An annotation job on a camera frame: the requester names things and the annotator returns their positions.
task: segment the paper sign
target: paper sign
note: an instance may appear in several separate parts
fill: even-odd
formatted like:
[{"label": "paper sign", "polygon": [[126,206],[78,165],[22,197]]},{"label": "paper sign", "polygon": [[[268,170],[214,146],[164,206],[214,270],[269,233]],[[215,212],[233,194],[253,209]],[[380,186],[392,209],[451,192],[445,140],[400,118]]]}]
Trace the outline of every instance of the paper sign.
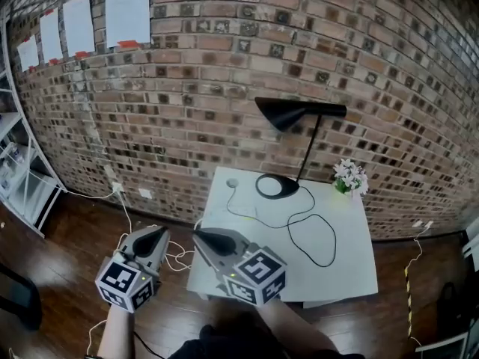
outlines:
[{"label": "paper sign", "polygon": [[90,0],[70,0],[63,4],[68,55],[95,52]]},{"label": "paper sign", "polygon": [[60,45],[60,34],[58,33],[58,8],[51,10],[40,19],[40,34],[42,37],[43,60],[48,63],[50,60],[63,58]]},{"label": "paper sign", "polygon": [[39,64],[37,41],[35,36],[30,36],[27,41],[24,41],[17,47],[20,55],[20,63],[22,64],[22,71],[25,72],[29,67],[36,67]]},{"label": "paper sign", "polygon": [[106,45],[150,42],[150,0],[106,0]]}]

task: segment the black desk lamp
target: black desk lamp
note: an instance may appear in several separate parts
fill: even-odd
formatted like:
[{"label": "black desk lamp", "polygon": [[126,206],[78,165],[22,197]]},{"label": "black desk lamp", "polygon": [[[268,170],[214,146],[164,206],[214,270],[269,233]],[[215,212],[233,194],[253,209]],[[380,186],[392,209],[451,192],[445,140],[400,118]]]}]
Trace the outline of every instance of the black desk lamp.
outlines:
[{"label": "black desk lamp", "polygon": [[[308,160],[311,147],[316,138],[317,130],[320,127],[322,116],[330,117],[346,117],[346,106],[336,104],[326,104],[324,102],[305,102],[295,99],[274,99],[267,97],[256,97],[254,99],[257,107],[263,113],[263,116],[280,132],[285,132],[294,123],[296,123],[302,116],[306,114],[313,114],[317,116],[316,125],[314,126],[311,140],[309,141],[308,149],[299,169],[296,181],[291,178],[280,176],[278,174],[263,174],[256,180],[257,192],[265,198],[270,200],[277,200],[280,198],[289,197],[296,193],[299,189],[298,181],[301,178],[302,171],[305,168]],[[277,194],[266,194],[260,190],[259,182],[265,178],[270,178],[279,183],[281,191]]]}]

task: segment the wooden floor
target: wooden floor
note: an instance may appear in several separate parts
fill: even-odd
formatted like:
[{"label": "wooden floor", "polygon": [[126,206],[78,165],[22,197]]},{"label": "wooden floor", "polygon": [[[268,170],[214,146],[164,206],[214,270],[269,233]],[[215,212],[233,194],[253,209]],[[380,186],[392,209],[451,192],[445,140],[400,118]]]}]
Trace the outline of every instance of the wooden floor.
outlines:
[{"label": "wooden floor", "polygon": [[[158,223],[132,215],[133,229]],[[39,287],[43,324],[37,333],[25,332],[15,317],[0,310],[0,346],[12,347],[29,358],[82,358],[88,330],[102,321],[108,306],[100,300],[94,278],[105,256],[111,256],[122,233],[128,231],[125,214],[99,202],[71,194],[55,204],[44,227],[42,240],[5,209],[0,209],[0,262]],[[192,247],[187,230],[172,227],[174,241]],[[457,237],[422,242],[424,254],[413,263],[414,335],[422,343],[436,336],[436,300],[445,282],[462,283],[465,264]],[[407,306],[403,267],[415,255],[414,242],[375,244],[379,294],[343,301],[313,310],[298,310],[309,322],[329,335],[343,353],[358,352],[366,358],[403,358],[415,348],[407,341]],[[163,356],[185,340],[198,336],[201,327],[231,309],[235,302],[200,300],[186,291],[188,272],[162,267],[163,286],[149,305],[136,315],[136,331]],[[94,348],[102,328],[94,332]],[[137,358],[153,358],[138,343]]]}]

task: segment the wall socket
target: wall socket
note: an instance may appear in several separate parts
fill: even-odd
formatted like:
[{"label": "wall socket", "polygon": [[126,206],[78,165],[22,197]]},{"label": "wall socket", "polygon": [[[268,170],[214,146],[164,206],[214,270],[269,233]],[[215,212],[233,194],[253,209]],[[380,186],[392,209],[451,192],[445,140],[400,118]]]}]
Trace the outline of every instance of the wall socket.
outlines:
[{"label": "wall socket", "polygon": [[112,182],[112,188],[113,191],[123,191],[123,185],[121,185],[119,182]]},{"label": "wall socket", "polygon": [[153,196],[151,195],[151,191],[149,191],[147,188],[139,188],[138,191],[140,192],[140,195],[143,198],[148,198],[149,200],[153,199]]}]

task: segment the lamp base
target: lamp base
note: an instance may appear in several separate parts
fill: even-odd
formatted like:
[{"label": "lamp base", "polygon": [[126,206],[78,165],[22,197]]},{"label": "lamp base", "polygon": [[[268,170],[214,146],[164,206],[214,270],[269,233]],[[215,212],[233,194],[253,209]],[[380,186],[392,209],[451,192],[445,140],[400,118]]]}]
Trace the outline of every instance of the lamp base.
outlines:
[{"label": "lamp base", "polygon": [[[275,180],[279,184],[281,190],[276,194],[268,194],[264,190],[260,189],[260,181],[262,180]],[[291,178],[280,176],[279,174],[263,174],[256,180],[256,191],[261,197],[268,200],[280,200],[282,198],[289,197],[295,194],[299,189],[297,181],[293,181]]]}]

